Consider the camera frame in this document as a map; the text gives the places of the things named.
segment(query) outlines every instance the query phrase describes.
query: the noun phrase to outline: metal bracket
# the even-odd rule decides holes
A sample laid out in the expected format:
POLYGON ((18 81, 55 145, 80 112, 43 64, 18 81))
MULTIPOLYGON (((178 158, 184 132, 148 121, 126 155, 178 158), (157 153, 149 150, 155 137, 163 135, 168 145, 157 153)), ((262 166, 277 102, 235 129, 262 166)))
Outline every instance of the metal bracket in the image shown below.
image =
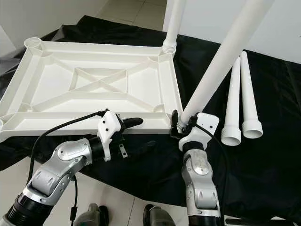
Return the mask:
POLYGON ((121 152, 121 155, 123 158, 126 158, 127 157, 127 152, 126 152, 126 149, 124 148, 124 145, 123 144, 120 144, 119 145, 119 149, 120 149, 120 152, 121 152))

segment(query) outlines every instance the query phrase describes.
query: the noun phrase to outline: floor tile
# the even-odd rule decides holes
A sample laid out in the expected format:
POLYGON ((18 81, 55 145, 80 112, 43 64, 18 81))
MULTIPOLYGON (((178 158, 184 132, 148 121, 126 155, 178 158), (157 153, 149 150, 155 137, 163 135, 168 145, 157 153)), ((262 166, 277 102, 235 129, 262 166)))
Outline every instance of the floor tile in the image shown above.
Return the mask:
POLYGON ((159 28, 159 30, 162 30, 165 9, 166 7, 164 6, 154 5, 145 2, 133 24, 151 29, 159 28))
POLYGON ((185 207, 167 205, 157 202, 148 202, 135 197, 132 213, 130 216, 130 221, 128 226, 143 226, 143 211, 147 204, 153 204, 160 206, 162 209, 166 210, 177 226, 187 226, 188 225, 188 215, 185 207))
MULTIPOLYGON (((0 172, 1 216, 8 211, 16 196, 22 192, 28 176, 29 163, 30 158, 25 158, 0 172)), ((39 166, 39 163, 35 163, 35 170, 39 166)), ((81 173, 77 173, 76 176, 79 188, 77 217, 87 211, 90 203, 96 203, 108 207, 110 226, 128 224, 134 196, 81 173)), ((44 226, 70 225, 70 209, 74 204, 74 195, 74 183, 70 182, 44 226)))
POLYGON ((104 16, 104 15, 97 15, 96 17, 100 18, 100 19, 103 19, 103 20, 108 20, 108 21, 111 21, 111 22, 120 23, 120 24, 132 25, 132 23, 133 23, 131 21, 122 20, 122 19, 118 19, 118 18, 114 18, 114 17, 110 17, 110 16, 104 16))
POLYGON ((145 2, 165 6, 167 5, 167 0, 145 0, 145 2))
POLYGON ((133 22, 142 4, 143 1, 137 0, 110 0, 104 6, 101 14, 133 22))

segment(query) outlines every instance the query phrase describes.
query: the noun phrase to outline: white plastic tray frame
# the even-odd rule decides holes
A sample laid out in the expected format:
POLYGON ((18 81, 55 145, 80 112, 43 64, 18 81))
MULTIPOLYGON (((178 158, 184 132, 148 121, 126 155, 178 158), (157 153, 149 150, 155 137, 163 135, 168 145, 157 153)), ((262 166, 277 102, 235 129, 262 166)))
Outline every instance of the white plastic tray frame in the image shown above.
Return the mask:
MULTIPOLYGON (((141 117, 128 133, 168 133, 173 110, 182 113, 173 55, 161 47, 47 42, 30 38, 0 101, 0 142, 37 136, 66 121, 104 110, 141 117)), ((100 117, 52 135, 97 133, 100 117)))

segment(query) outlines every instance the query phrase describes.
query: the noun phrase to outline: black fabric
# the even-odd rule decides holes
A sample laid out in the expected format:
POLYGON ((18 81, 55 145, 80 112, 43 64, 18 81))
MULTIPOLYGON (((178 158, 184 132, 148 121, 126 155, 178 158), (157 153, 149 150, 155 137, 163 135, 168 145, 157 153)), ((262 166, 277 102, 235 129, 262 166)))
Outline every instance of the black fabric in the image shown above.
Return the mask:
MULTIPOLYGON (((88 16, 77 25, 63 26, 62 31, 65 37, 60 41, 141 46, 161 46, 166 35, 88 16)), ((181 35, 177 43, 174 67, 185 107, 219 44, 181 35)), ((255 221, 279 216, 301 223, 301 65, 247 53, 264 134, 255 140, 242 137, 236 147, 225 146, 230 158, 226 214, 255 221)), ((220 118, 217 137, 224 123, 229 82, 228 74, 204 110, 220 118)), ((45 137, 37 159, 46 161, 61 142, 79 138, 45 137)), ((125 138, 130 159, 100 161, 82 172, 145 200, 185 206, 182 153, 177 140, 169 135, 125 138)), ((34 137, 11 137, 1 143, 0 170, 27 156, 34 140, 34 137)), ((224 165, 220 149, 211 140, 206 151, 221 194, 224 165)))

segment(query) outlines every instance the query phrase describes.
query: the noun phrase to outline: white pipe leg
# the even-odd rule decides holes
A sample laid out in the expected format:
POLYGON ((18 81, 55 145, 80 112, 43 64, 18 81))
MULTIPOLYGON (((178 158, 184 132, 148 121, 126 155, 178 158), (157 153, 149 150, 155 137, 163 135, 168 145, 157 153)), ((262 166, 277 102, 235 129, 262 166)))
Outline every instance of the white pipe leg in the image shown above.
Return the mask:
POLYGON ((174 0, 173 11, 170 17, 166 39, 163 42, 164 53, 175 53, 177 36, 181 26, 182 15, 185 9, 186 0, 174 0))
POLYGON ((192 115, 203 111, 273 2, 248 0, 245 3, 181 115, 179 127, 185 126, 192 115))
POLYGON ((236 146, 241 142, 239 129, 239 90, 240 90, 240 57, 232 67, 228 94, 225 126, 222 129, 221 140, 225 145, 236 146))
POLYGON ((244 122, 243 134, 246 138, 259 138, 263 135, 262 126, 258 121, 254 99, 251 74, 246 52, 240 54, 241 58, 241 93, 243 98, 244 122))

